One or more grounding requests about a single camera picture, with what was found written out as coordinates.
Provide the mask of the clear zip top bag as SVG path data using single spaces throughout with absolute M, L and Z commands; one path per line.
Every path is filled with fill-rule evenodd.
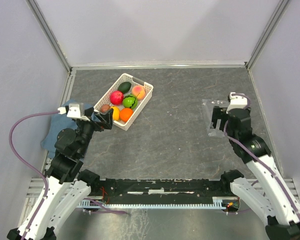
M 228 108 L 229 102 L 225 100 L 213 100 L 213 99 L 203 99 L 202 100 L 202 112 L 204 117 L 204 124 L 207 129 L 207 134 L 209 137 L 223 138 L 225 136 L 224 132 L 219 129 L 211 128 L 211 120 L 213 107 L 218 106 L 222 108 Z

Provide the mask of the orange fruit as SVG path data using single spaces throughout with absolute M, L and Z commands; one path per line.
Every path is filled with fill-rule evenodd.
M 119 113 L 119 118 L 123 122 L 127 122 L 133 115 L 134 111 L 131 108 L 123 108 Z

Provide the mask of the green mini watermelon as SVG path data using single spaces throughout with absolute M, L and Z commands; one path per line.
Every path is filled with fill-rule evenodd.
M 128 94 L 123 98 L 122 105 L 133 110 L 138 106 L 138 100 L 133 94 Z

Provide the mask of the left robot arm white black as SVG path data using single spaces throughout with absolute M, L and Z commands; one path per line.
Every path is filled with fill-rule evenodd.
M 44 183 L 41 193 L 25 221 L 9 231 L 9 240 L 55 240 L 78 204 L 100 191 L 100 176 L 81 171 L 81 167 L 94 132 L 112 129 L 113 111 L 85 109 L 83 103 L 71 103 L 55 111 L 72 119 L 77 128 L 58 133 L 55 156 L 46 174 L 40 175 Z

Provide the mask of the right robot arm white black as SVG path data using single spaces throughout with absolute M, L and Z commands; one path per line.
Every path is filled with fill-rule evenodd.
M 222 130 L 234 153 L 254 174 L 262 193 L 237 170 L 225 172 L 221 193 L 235 194 L 259 217 L 270 240 L 300 240 L 300 204 L 283 180 L 266 142 L 253 133 L 249 108 L 215 106 L 211 128 Z

